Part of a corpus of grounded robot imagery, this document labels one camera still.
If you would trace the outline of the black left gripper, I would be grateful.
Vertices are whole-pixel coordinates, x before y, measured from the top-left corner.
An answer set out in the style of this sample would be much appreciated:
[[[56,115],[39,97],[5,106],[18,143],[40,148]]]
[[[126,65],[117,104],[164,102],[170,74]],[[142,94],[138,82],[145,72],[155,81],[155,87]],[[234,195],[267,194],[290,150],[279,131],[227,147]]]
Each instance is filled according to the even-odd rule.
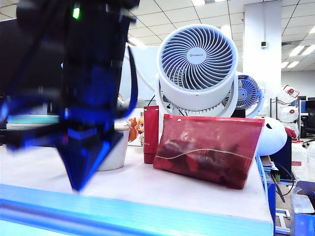
[[[26,71],[19,65],[0,106],[0,119],[51,102],[59,115],[57,123],[25,130],[3,130],[0,141],[11,149],[31,146],[57,148],[71,187],[81,191],[97,171],[124,165],[124,135],[114,130],[114,121],[124,114],[117,107],[123,62],[63,64],[60,94],[18,93],[17,85]]]

